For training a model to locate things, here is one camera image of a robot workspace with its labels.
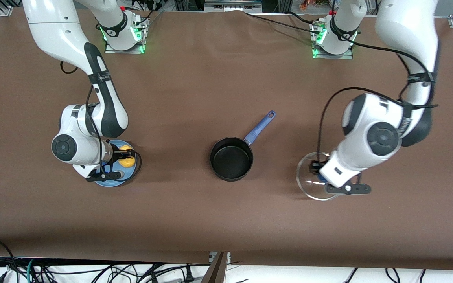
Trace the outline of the yellow potato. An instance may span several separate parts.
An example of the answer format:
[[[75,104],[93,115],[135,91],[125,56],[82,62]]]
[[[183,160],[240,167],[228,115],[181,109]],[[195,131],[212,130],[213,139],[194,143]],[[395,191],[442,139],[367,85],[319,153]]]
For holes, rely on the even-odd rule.
[[[133,148],[129,145],[123,145],[122,147],[120,147],[120,150],[133,150]],[[130,168],[136,164],[136,158],[133,156],[127,156],[118,159],[118,162],[120,163],[120,165],[122,165],[122,167]]]

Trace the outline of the glass lid with blue knob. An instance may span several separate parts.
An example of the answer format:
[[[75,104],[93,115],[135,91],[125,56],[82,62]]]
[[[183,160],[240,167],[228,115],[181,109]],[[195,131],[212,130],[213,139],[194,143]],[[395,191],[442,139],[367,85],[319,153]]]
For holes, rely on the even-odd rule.
[[[309,172],[309,163],[311,160],[317,160],[317,154],[329,154],[323,152],[312,152],[305,155],[298,163],[296,169],[297,185],[304,195],[317,201],[329,201],[338,197],[330,195],[325,191],[327,180],[318,175]]]

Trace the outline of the light blue plate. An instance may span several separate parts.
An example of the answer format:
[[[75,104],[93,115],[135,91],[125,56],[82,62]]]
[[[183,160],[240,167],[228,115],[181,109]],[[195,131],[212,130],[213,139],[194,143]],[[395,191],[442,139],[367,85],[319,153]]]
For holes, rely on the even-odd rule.
[[[125,142],[124,140],[111,140],[109,142],[111,145],[116,145],[119,149],[120,147],[122,147],[123,145],[129,145],[131,146],[129,143]],[[122,165],[120,165],[120,163],[117,161],[114,165],[113,165],[113,168],[111,168],[110,166],[108,166],[107,164],[104,166],[105,168],[105,171],[106,172],[111,172],[111,171],[123,171],[124,172],[124,177],[122,178],[122,180],[124,179],[128,179],[130,177],[133,177],[136,175],[136,169],[137,167],[140,165],[140,159],[135,157],[136,158],[136,164],[133,166],[133,167],[130,167],[130,168],[124,168],[122,167]],[[96,184],[98,185],[101,185],[101,186],[104,186],[104,187],[116,187],[116,186],[119,186],[119,185],[122,185],[125,183],[125,181],[107,181],[107,182],[95,182]]]

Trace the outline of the brown table cover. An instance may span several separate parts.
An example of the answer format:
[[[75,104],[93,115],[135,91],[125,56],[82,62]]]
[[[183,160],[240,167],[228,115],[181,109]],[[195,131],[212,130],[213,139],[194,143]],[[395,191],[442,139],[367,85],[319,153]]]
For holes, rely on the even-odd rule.
[[[207,262],[230,251],[245,265],[453,269],[453,29],[445,18],[436,28],[428,138],[366,170],[370,194],[316,201],[296,168],[316,148],[322,108],[350,86],[396,98],[406,72],[395,54],[313,59],[305,32],[241,11],[164,13],[146,54],[103,54],[129,116],[121,139],[143,164],[106,188],[50,148],[88,77],[61,72],[14,9],[0,18],[0,241],[21,257]],[[214,144],[244,138],[272,110],[248,174],[219,179]]]

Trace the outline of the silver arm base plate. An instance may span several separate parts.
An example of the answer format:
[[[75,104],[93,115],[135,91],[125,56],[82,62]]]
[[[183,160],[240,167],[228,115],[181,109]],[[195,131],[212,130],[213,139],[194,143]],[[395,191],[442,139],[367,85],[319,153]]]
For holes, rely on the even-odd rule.
[[[103,32],[106,53],[144,54],[149,34],[149,20],[142,20],[140,15],[133,15],[127,27],[112,38]]]
[[[326,22],[323,18],[320,20],[311,21],[309,24],[311,31],[317,31],[317,33],[311,33],[311,49],[313,59],[353,59],[352,43],[349,48],[342,54],[331,54],[322,48],[322,42],[329,34],[326,28]]]

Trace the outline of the small white metal bracket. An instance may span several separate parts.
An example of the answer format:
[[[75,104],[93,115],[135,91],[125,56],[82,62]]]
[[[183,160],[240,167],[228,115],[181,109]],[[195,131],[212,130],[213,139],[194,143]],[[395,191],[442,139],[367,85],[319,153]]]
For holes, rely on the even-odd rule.
[[[210,251],[209,252],[209,257],[208,257],[208,262],[209,263],[212,263],[214,261],[214,259],[216,258],[217,255],[219,255],[220,252],[217,252],[217,251]],[[225,254],[227,255],[227,265],[230,265],[231,264],[231,253],[230,252],[225,252]]]

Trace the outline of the brown wooden post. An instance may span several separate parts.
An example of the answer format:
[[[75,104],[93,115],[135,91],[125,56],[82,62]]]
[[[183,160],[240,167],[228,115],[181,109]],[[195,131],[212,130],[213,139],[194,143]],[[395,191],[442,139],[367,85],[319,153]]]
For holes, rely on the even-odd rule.
[[[225,252],[220,252],[214,261],[209,265],[209,268],[200,283],[225,283],[226,270],[227,255]]]

